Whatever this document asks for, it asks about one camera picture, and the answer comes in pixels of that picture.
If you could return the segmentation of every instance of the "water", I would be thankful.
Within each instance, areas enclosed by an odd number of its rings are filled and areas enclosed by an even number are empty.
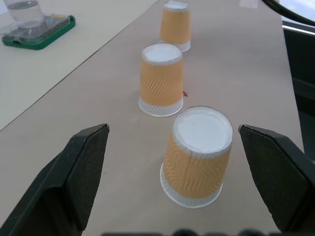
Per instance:
[[[43,13],[36,0],[16,2],[7,7],[17,25],[21,28],[37,27],[44,22]]]

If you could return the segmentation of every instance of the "black object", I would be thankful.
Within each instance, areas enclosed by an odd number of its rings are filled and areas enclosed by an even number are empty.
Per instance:
[[[74,135],[37,175],[0,236],[81,235],[100,182],[108,133],[102,124]]]
[[[315,28],[284,21],[283,31],[298,110],[315,116]]]
[[[309,26],[315,26],[315,22],[311,21],[303,16],[300,16],[298,14],[296,14],[293,11],[290,11],[289,9],[285,8],[284,6],[282,6],[281,4],[279,4],[278,2],[276,2],[275,0],[262,0],[268,7],[270,7],[271,9],[273,9],[275,12],[277,12],[278,14],[287,17],[291,20],[300,22],[302,24],[306,24]]]
[[[146,234],[146,233],[121,233],[121,234],[103,234],[102,236],[163,236],[161,234]],[[191,230],[179,230],[176,231],[172,236],[198,236],[194,231]],[[222,233],[207,233],[204,236],[229,236],[227,234]],[[237,236],[267,236],[260,231],[257,230],[244,230],[240,232]],[[269,236],[315,236],[313,233],[299,233],[299,234],[291,234],[291,233],[271,233]]]
[[[282,232],[315,232],[315,165],[286,136],[241,125],[255,185]]]

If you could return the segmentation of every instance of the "paper cup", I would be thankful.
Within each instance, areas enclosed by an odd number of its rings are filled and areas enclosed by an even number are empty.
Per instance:
[[[183,106],[183,55],[168,43],[142,50],[140,109],[155,117],[167,117]]]
[[[176,116],[160,171],[167,196],[187,208],[211,204],[220,194],[232,147],[228,118],[210,107]]]
[[[182,52],[190,48],[189,5],[182,1],[168,1],[164,4],[160,39],[171,43]]]

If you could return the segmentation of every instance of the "glass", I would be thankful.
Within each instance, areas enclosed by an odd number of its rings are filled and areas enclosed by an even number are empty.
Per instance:
[[[12,18],[20,28],[38,27],[44,22],[44,15],[37,0],[4,0]]]

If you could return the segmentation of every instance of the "cup rim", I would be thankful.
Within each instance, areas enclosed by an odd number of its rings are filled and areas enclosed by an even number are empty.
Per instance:
[[[187,145],[183,144],[180,140],[177,139],[176,135],[175,135],[175,127],[174,127],[174,124],[175,124],[175,120],[183,113],[185,113],[187,110],[189,109],[192,109],[192,108],[207,108],[207,109],[212,109],[218,113],[220,113],[222,116],[224,116],[226,118],[226,120],[228,121],[228,125],[231,127],[231,140],[229,141],[228,145],[222,147],[222,148],[219,148],[217,150],[214,150],[214,151],[209,151],[209,152],[198,152],[198,151],[195,151],[193,149],[191,149],[190,147],[188,147]],[[225,115],[222,111],[216,109],[216,108],[213,108],[213,107],[210,107],[210,106],[192,106],[192,107],[189,107],[187,109],[185,109],[184,111],[182,111],[181,113],[178,113],[175,117],[174,117],[174,120],[173,120],[173,126],[172,126],[172,135],[173,135],[173,138],[174,138],[174,141],[177,143],[177,145],[179,145],[181,147],[181,149],[183,149],[185,152],[191,154],[192,156],[194,157],[198,157],[198,158],[215,158],[215,157],[218,157],[218,156],[221,156],[223,154],[225,154],[226,152],[228,152],[231,147],[232,147],[232,143],[233,143],[233,137],[234,137],[234,130],[233,130],[233,126],[232,126],[232,123],[230,121],[230,119],[228,118],[227,115]]]
[[[167,4],[172,2],[172,1],[173,2],[185,3],[185,4],[187,4],[187,7],[185,7],[185,8],[170,8],[170,7],[167,7]],[[188,4],[188,2],[185,2],[185,1],[170,0],[170,1],[167,1],[166,3],[164,3],[163,8],[168,10],[168,11],[173,11],[173,12],[185,12],[185,11],[189,11],[189,4]]]
[[[146,50],[148,47],[151,47],[151,46],[153,46],[153,45],[158,45],[158,44],[165,44],[165,45],[167,45],[167,46],[170,46],[170,47],[174,48],[174,50],[177,50],[177,51],[178,51],[179,56],[176,57],[176,58],[174,58],[174,59],[167,60],[167,61],[153,61],[153,60],[148,59],[148,57],[145,55],[145,50]],[[183,59],[183,53],[182,53],[182,50],[181,50],[179,47],[177,47],[176,45],[174,45],[174,44],[165,43],[165,42],[153,43],[153,44],[150,44],[150,45],[148,45],[148,46],[146,46],[146,47],[144,47],[144,48],[142,49],[142,59],[143,59],[145,62],[147,62],[147,63],[149,63],[149,64],[151,64],[151,65],[172,65],[172,64],[175,64],[175,63],[177,63],[177,62],[179,62],[180,60]]]

